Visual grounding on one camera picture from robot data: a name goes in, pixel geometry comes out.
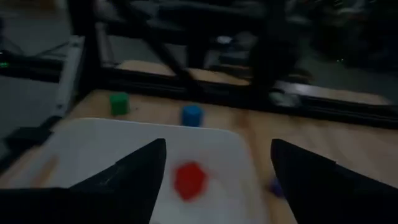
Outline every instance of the white plate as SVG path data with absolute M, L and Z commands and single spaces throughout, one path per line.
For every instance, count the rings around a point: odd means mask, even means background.
M 57 129 L 9 187 L 31 187 L 50 160 L 57 163 L 44 187 L 70 187 L 157 138 L 166 139 L 167 160 L 151 223 L 269 223 L 249 150 L 240 136 L 219 129 L 77 119 Z M 187 161 L 209 175 L 207 190 L 189 203 L 173 188 L 176 167 Z

